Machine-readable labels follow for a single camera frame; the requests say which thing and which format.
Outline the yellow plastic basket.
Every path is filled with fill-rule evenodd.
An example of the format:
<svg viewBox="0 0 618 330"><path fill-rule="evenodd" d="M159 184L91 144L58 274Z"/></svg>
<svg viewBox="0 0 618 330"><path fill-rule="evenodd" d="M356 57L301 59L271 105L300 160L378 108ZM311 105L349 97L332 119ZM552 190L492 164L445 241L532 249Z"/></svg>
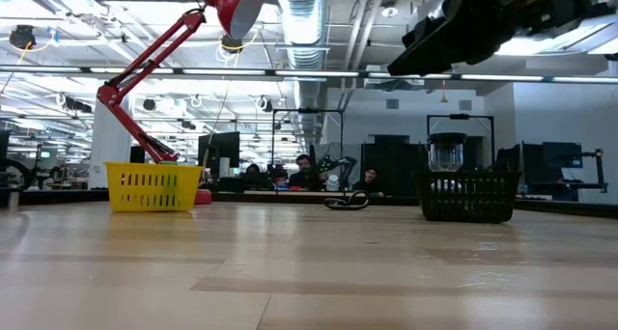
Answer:
<svg viewBox="0 0 618 330"><path fill-rule="evenodd" d="M105 164L115 212L187 211L194 207L200 167L172 164Z"/></svg>

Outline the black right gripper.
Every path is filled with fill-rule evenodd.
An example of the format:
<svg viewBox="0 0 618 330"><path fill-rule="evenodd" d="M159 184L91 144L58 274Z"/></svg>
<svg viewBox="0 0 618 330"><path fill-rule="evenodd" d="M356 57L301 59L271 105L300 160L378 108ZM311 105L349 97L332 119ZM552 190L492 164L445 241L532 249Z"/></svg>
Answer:
<svg viewBox="0 0 618 330"><path fill-rule="evenodd" d="M601 0L444 0L443 16L426 17L402 37L391 75L427 75L490 58L514 34L543 33L613 14Z"/></svg>

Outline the black plastic basket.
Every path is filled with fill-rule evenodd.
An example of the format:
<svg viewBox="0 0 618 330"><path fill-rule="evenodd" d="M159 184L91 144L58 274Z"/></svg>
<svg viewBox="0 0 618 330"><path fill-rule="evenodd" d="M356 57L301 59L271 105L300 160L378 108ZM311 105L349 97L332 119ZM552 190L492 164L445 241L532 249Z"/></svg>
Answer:
<svg viewBox="0 0 618 330"><path fill-rule="evenodd" d="M511 220L521 172L422 172L419 206L428 221L498 224Z"/></svg>

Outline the monitor on black arm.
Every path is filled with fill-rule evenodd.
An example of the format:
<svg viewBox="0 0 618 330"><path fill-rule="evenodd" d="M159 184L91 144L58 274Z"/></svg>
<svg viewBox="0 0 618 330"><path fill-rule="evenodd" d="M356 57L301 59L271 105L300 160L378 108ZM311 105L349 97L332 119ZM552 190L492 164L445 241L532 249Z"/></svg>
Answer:
<svg viewBox="0 0 618 330"><path fill-rule="evenodd" d="M550 196L554 201L579 202L583 190L607 192L602 149L584 151L580 143L567 142L522 142L520 146L523 193L526 196ZM582 169L585 158L595 161L596 181L585 182L574 175L564 177L564 171Z"/></svg>

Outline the black computer monitor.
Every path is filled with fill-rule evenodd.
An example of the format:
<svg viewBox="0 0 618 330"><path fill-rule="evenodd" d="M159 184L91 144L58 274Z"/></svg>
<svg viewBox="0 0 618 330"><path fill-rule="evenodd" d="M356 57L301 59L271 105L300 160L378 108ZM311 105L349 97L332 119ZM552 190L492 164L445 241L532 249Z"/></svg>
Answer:
<svg viewBox="0 0 618 330"><path fill-rule="evenodd" d="M229 159L228 168L239 167L240 133L225 132L202 135L198 138L198 165L210 169L210 174L221 176L220 161Z"/></svg>

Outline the person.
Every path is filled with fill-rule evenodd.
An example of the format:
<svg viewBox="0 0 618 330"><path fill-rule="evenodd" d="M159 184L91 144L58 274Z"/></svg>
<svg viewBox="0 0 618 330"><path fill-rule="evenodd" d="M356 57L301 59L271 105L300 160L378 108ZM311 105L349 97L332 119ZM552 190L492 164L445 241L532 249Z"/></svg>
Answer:
<svg viewBox="0 0 618 330"><path fill-rule="evenodd" d="M298 171L289 178L291 189L321 191L327 179L327 173L319 172L307 154L301 154L295 161Z"/></svg>
<svg viewBox="0 0 618 330"><path fill-rule="evenodd" d="M257 164L252 163L246 168L242 179L245 183L258 183L264 179L264 174Z"/></svg>
<svg viewBox="0 0 618 330"><path fill-rule="evenodd" d="M374 168L368 168L364 177L354 186L355 191L365 191L371 196L384 197L385 193L378 182L378 173Z"/></svg>

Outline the white square pillar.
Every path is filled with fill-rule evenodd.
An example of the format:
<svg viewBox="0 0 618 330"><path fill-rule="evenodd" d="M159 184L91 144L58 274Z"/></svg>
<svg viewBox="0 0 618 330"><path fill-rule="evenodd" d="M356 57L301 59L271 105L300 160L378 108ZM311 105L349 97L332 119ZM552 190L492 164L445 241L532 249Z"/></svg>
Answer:
<svg viewBox="0 0 618 330"><path fill-rule="evenodd" d="M106 162L128 162L132 137L112 112L96 102L88 186L107 188Z"/></svg>

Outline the black station frame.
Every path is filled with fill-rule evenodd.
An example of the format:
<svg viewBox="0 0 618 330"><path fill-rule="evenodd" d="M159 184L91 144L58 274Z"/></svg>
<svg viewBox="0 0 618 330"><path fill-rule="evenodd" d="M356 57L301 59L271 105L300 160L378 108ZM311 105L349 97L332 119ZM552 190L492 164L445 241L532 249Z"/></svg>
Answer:
<svg viewBox="0 0 618 330"><path fill-rule="evenodd" d="M317 107L305 107L297 109L274 109L271 116L271 146L270 164L275 164L275 135L281 124L291 124L300 126L299 134L301 141L299 144L309 149L310 156L315 157L313 145L319 137L325 134L326 121L330 118L339 127L340 154L343 154L344 142L344 111L341 109L322 109Z"/></svg>
<svg viewBox="0 0 618 330"><path fill-rule="evenodd" d="M432 133L434 127L432 126L432 119L448 119L449 121L470 121L473 120L477 122L479 125L483 126L490 134L490 153L491 157L489 160L489 164L492 165L496 159L496 151L495 151L495 122L493 116L487 115L469 115L466 113L454 113L454 114L434 114L428 115L426 117L426 133L427 133L427 143L425 145L427 151L427 161L428 161L428 137Z"/></svg>

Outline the clear jar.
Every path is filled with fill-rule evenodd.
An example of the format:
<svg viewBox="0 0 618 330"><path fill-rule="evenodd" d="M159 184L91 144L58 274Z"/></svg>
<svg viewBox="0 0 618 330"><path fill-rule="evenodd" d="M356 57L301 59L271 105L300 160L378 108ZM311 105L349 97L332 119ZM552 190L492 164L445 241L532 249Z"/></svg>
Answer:
<svg viewBox="0 0 618 330"><path fill-rule="evenodd" d="M464 183L447 177L460 171L464 165L464 143L466 135L460 132L439 132L428 137L429 170L434 177L432 190L440 193L460 193L465 191Z"/></svg>

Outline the red desk lamp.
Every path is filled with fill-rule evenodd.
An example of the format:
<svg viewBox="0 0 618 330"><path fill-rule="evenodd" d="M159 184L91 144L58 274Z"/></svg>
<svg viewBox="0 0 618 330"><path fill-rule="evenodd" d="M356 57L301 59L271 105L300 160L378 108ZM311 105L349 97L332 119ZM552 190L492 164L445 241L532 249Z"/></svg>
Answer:
<svg viewBox="0 0 618 330"><path fill-rule="evenodd" d="M175 49L192 36L206 22L204 11L216 8L220 25L234 40L243 38L253 27L264 0L197 0L196 9L185 12L161 37L154 41L125 70L106 81L97 91L103 103L125 127L139 146L154 160L152 164L177 163L178 154L147 132L121 107L125 96L151 74ZM212 194L197 189L194 205L209 205Z"/></svg>

